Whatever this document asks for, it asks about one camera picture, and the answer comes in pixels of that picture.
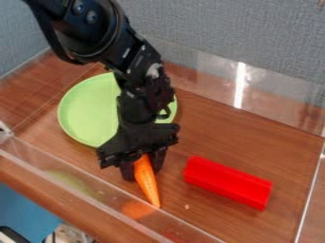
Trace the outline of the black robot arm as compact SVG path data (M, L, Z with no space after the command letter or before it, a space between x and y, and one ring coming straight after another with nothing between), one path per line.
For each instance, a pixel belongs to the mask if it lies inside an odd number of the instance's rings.
M145 155L159 171L179 132L179 125L167 121L175 90L160 53L133 30L116 0L21 1L57 57L73 65L103 64L120 88L117 129L96 148L99 166L117 167L132 181L136 160Z

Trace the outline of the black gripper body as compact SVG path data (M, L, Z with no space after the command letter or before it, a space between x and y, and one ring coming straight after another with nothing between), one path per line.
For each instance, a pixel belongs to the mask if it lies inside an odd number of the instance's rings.
M175 95L160 95L145 100L121 94L116 97L117 129L112 138L96 148L101 169L135 161L144 154L166 149L178 142L180 126L167 119Z

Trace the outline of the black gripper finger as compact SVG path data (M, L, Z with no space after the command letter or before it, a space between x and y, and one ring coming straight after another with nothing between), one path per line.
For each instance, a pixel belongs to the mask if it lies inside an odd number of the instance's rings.
M153 151L152 153L148 154L151 165L152 165L152 170L153 170L155 174L163 168L164 156L166 156L166 149L164 148L157 150L157 151Z
M135 180L135 168L133 163L131 161L121 161L120 162L120 174L125 181L133 181Z

